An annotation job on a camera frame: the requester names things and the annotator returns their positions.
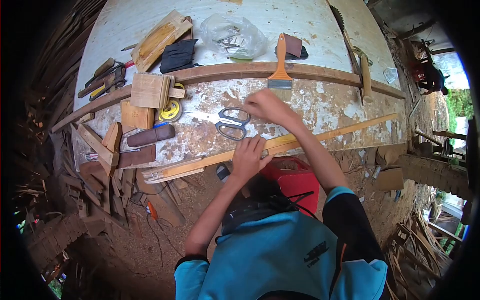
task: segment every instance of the scissor handle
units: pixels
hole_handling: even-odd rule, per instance
[[[230,117],[230,116],[226,116],[225,115],[225,112],[226,111],[229,111],[229,110],[238,110],[238,111],[243,111],[247,114],[247,118],[245,120],[241,120],[241,119],[237,119],[237,118],[234,118],[234,117]],[[221,117],[221,118],[225,118],[225,119],[229,119],[229,120],[232,120],[232,121],[235,121],[235,122],[238,122],[242,125],[245,125],[247,124],[248,122],[250,122],[250,114],[244,110],[243,108],[236,108],[236,107],[230,107],[230,108],[224,108],[222,109],[219,113],[218,113],[218,116]]]
[[[231,135],[228,135],[228,134],[225,134],[223,133],[221,130],[220,130],[220,126],[223,126],[223,127],[228,127],[228,128],[232,128],[232,129],[236,129],[236,130],[241,130],[242,131],[242,135],[241,137],[234,137],[234,136],[231,136]],[[215,127],[216,127],[216,130],[223,136],[225,136],[226,138],[229,138],[231,140],[234,140],[234,141],[241,141],[246,135],[247,135],[247,131],[245,130],[245,127],[243,127],[243,125],[239,126],[239,125],[233,125],[233,124],[226,124],[226,123],[222,123],[222,122],[217,122],[215,124]]]

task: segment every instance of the red stool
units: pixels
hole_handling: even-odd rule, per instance
[[[280,163],[293,164],[296,169],[280,169],[277,167]],[[276,180],[282,193],[286,197],[302,194],[305,192],[313,192],[298,202],[299,205],[305,207],[312,214],[315,214],[318,206],[318,194],[320,183],[318,182],[315,174],[312,171],[310,165],[304,163],[296,157],[275,157],[265,168],[260,171],[264,177],[268,180]],[[298,197],[291,198],[291,201],[296,201]],[[300,211],[307,216],[310,216],[305,210]]]

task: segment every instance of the paint brush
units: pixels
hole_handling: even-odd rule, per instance
[[[285,54],[287,44],[283,33],[278,37],[276,57],[278,59],[276,71],[268,77],[268,88],[283,102],[290,102],[292,98],[292,78],[285,71]]]

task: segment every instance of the hand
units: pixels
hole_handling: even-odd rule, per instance
[[[266,139],[259,135],[253,138],[246,137],[238,142],[233,154],[233,171],[229,179],[235,178],[243,186],[272,160],[273,155],[260,159],[265,142]]]
[[[283,126],[288,131],[302,123],[300,116],[268,88],[250,94],[245,99],[243,108],[254,116]]]

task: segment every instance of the teal shirt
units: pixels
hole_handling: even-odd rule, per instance
[[[344,193],[353,192],[336,188],[327,202]],[[378,299],[386,278],[385,262],[341,262],[335,275],[339,253],[337,236],[298,211],[245,222],[218,238],[211,263],[198,259],[178,265],[176,299],[253,300],[277,290],[321,300]]]

